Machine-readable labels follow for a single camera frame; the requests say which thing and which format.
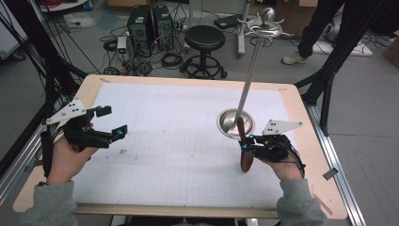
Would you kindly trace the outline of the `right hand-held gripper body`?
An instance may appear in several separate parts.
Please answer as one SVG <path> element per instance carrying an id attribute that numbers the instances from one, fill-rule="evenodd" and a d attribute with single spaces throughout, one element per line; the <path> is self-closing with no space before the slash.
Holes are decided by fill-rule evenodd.
<path id="1" fill-rule="evenodd" d="M 261 159 L 278 163 L 288 155 L 292 156 L 296 163 L 300 162 L 299 156 L 285 132 L 294 130 L 303 125 L 301 121 L 277 121 L 270 120 L 260 136 L 254 136 L 255 143 L 251 145 L 251 153 Z"/>

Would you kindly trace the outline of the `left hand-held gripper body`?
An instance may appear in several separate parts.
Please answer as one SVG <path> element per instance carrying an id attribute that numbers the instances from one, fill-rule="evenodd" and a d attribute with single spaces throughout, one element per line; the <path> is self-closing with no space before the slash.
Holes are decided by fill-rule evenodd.
<path id="1" fill-rule="evenodd" d="M 91 127 L 91 120 L 96 116 L 95 107 L 86 109 L 79 98 L 74 98 L 55 115 L 48 118 L 48 125 L 65 121 L 61 126 L 65 138 L 83 151 L 86 147 L 108 148 L 113 142 L 111 133 L 96 131 Z"/>

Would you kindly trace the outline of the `brown wooden spoon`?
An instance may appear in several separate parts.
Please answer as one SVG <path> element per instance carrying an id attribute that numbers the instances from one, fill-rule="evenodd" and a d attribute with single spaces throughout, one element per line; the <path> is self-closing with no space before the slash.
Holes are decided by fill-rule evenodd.
<path id="1" fill-rule="evenodd" d="M 243 144 L 248 144 L 244 120 L 241 117 L 237 118 L 237 128 L 240 136 L 240 141 Z M 252 163 L 253 163 L 253 155 L 250 152 L 242 151 L 240 157 L 240 167 L 242 172 L 248 172 L 252 166 Z"/>

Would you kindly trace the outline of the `metal utensil stand with hooks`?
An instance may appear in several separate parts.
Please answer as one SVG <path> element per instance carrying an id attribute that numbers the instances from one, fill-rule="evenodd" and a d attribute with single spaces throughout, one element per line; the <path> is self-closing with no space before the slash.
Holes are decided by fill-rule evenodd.
<path id="1" fill-rule="evenodd" d="M 272 41 L 272 39 L 280 35 L 285 35 L 285 32 L 280 25 L 282 22 L 283 20 L 275 20 L 275 10 L 272 8 L 265 8 L 261 13 L 257 14 L 255 19 L 246 22 L 241 21 L 241 24 L 248 28 L 247 35 L 254 35 L 257 38 L 257 41 L 249 63 L 247 77 L 242 89 L 238 107 L 225 109 L 218 115 L 216 119 L 218 130 L 228 138 L 240 138 L 239 126 L 244 128 L 245 136 L 255 131 L 255 120 L 244 110 L 244 106 L 247 101 L 254 71 L 263 48 L 263 44 L 265 40 Z"/>

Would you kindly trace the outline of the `person's right hand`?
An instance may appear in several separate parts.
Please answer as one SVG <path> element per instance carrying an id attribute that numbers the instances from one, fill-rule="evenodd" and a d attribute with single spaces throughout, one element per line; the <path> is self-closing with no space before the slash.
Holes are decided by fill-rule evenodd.
<path id="1" fill-rule="evenodd" d="M 300 169 L 290 155 L 278 163 L 265 159 L 262 159 L 262 162 L 268 165 L 282 182 L 302 179 Z"/>

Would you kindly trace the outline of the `person's left hand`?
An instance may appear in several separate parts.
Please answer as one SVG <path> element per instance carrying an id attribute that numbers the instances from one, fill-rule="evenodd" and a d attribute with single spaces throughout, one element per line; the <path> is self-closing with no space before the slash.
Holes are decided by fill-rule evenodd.
<path id="1" fill-rule="evenodd" d="M 49 186 L 66 184 L 77 175 L 98 148 L 86 147 L 83 151 L 71 144 L 65 136 L 54 144 L 52 167 L 46 179 Z"/>

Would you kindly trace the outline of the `small grey power box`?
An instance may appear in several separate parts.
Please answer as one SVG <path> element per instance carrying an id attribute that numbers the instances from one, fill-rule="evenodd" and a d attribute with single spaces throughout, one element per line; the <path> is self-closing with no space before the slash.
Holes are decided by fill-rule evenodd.
<path id="1" fill-rule="evenodd" d="M 121 61 L 126 61 L 128 59 L 128 49 L 127 49 L 127 38 L 118 37 L 117 51 Z"/>

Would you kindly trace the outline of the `black computer tower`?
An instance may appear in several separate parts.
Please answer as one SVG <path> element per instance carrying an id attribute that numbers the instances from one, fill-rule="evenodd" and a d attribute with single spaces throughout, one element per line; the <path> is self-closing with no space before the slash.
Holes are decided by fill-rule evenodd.
<path id="1" fill-rule="evenodd" d="M 151 7 L 134 5 L 127 22 L 127 28 L 135 53 L 141 57 L 149 57 L 154 37 Z"/>
<path id="2" fill-rule="evenodd" d="M 167 6 L 155 6 L 152 8 L 154 19 L 155 38 L 161 51 L 174 48 L 172 18 Z"/>

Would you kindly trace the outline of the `white stand pole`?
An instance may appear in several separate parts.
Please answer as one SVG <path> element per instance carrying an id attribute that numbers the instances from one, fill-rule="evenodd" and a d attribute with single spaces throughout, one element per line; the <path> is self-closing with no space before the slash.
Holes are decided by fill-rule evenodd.
<path id="1" fill-rule="evenodd" d="M 238 58 L 245 54 L 244 31 L 245 31 L 246 25 L 244 24 L 244 22 L 247 21 L 250 3 L 251 3 L 251 0 L 245 0 L 244 9 L 243 9 L 243 13 L 242 13 L 242 19 L 241 19 L 241 22 L 239 23 L 239 29 L 238 29 L 238 34 L 237 34 L 237 57 Z"/>

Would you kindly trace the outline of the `black round stool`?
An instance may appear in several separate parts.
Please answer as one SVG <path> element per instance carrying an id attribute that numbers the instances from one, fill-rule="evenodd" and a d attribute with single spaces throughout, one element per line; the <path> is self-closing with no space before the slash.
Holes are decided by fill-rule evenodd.
<path id="1" fill-rule="evenodd" d="M 225 35 L 217 28 L 209 25 L 190 27 L 184 35 L 186 44 L 199 51 L 196 56 L 188 58 L 180 67 L 181 73 L 187 73 L 189 78 L 214 79 L 218 74 L 226 78 L 228 73 L 211 53 L 220 49 L 225 43 Z"/>

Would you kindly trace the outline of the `white flat board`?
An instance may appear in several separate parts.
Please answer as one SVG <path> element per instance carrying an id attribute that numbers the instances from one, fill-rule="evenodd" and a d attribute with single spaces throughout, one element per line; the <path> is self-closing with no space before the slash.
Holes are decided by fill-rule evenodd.
<path id="1" fill-rule="evenodd" d="M 315 54 L 329 55 L 333 51 L 332 44 L 328 41 L 318 40 L 312 47 Z M 356 57 L 370 57 L 373 52 L 367 47 L 367 45 L 360 41 L 351 52 L 351 56 Z"/>

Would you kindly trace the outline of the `grey bag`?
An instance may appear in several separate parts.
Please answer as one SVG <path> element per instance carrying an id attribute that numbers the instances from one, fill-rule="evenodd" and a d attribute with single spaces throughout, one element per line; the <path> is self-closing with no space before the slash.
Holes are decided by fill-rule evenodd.
<path id="1" fill-rule="evenodd" d="M 332 18 L 331 22 L 325 27 L 322 36 L 329 42 L 334 42 L 338 37 L 340 26 L 342 23 L 342 14 L 337 13 Z"/>

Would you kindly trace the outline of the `small cardboard box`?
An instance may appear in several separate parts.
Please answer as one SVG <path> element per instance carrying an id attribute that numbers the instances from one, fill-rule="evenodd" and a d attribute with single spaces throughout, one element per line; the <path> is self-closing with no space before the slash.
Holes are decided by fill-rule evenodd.
<path id="1" fill-rule="evenodd" d="M 395 39 L 392 44 L 385 50 L 383 57 L 392 65 L 399 69 L 399 30 L 394 32 Z"/>

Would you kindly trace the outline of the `black frame struts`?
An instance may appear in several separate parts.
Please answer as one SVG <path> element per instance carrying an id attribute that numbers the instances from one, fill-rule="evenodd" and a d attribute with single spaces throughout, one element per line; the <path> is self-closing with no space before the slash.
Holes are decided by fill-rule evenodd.
<path id="1" fill-rule="evenodd" d="M 72 78 L 72 74 L 74 73 L 79 78 L 88 76 L 87 73 L 73 66 L 60 55 L 29 0 L 0 0 L 0 6 L 2 5 L 8 8 L 38 53 L 38 56 L 31 55 L 28 44 L 22 41 L 22 37 L 13 25 L 0 16 L 0 22 L 20 43 L 38 74 L 45 79 L 45 102 L 0 160 L 0 179 L 11 169 L 11 164 L 22 151 L 27 140 L 33 135 L 33 131 L 44 122 L 45 117 L 49 117 L 55 112 L 56 99 L 62 96 L 71 97 L 78 90 L 79 85 Z"/>
<path id="2" fill-rule="evenodd" d="M 316 106 L 318 98 L 320 95 L 323 95 L 319 125 L 325 136 L 328 136 L 328 111 L 334 77 L 366 33 L 367 29 L 378 15 L 382 13 L 384 7 L 388 5 L 390 1 L 391 0 L 365 0 L 359 11 L 355 14 L 354 21 L 348 26 L 348 35 L 345 39 L 337 43 L 321 69 L 311 76 L 295 83 L 298 89 L 309 85 L 308 90 L 301 95 L 302 101 L 307 105 Z"/>

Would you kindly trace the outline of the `aluminium rail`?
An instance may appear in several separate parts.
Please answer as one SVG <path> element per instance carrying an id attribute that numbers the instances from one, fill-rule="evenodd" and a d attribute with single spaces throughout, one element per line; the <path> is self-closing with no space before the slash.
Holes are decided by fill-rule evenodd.
<path id="1" fill-rule="evenodd" d="M 319 125 L 321 120 L 321 114 L 319 113 L 319 110 L 316 106 L 312 105 L 305 105 L 305 108 L 310 117 L 315 134 L 317 135 L 317 138 L 321 144 L 322 150 L 327 159 L 327 163 L 331 170 L 335 170 L 335 172 L 332 174 L 332 178 L 339 189 L 346 213 L 348 214 L 352 226 L 367 226 L 350 184 L 347 181 L 346 174 L 335 151 L 333 143 L 329 135 L 325 135 L 322 127 Z"/>
<path id="2" fill-rule="evenodd" d="M 0 177 L 0 205 L 7 199 L 23 173 L 25 171 L 31 172 L 35 168 L 35 155 L 41 148 L 40 133 L 45 129 L 45 125 L 39 125 L 33 132 L 28 133 L 27 141 L 24 141 L 22 147 L 17 149 L 19 153 Z"/>

